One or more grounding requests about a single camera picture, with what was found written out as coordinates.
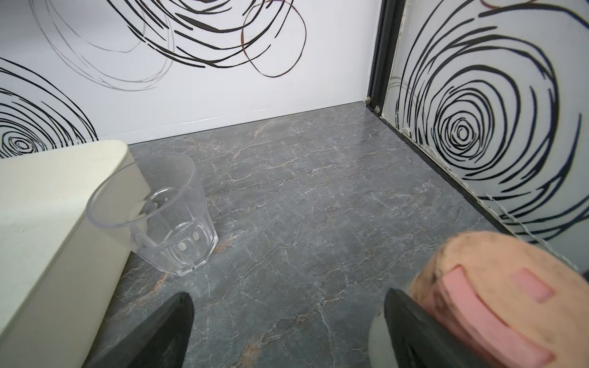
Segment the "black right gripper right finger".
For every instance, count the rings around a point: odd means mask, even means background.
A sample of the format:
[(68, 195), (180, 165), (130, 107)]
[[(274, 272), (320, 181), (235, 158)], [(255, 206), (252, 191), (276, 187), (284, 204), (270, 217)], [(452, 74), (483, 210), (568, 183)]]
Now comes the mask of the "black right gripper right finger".
[(389, 289), (384, 317), (399, 367), (489, 367), (400, 289)]

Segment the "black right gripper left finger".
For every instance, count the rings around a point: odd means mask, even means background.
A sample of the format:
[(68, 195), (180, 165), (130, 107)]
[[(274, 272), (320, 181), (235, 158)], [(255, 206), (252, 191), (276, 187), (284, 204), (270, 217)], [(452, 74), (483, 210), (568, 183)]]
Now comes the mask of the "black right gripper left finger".
[(193, 299), (174, 294), (89, 367), (181, 367), (194, 320)]

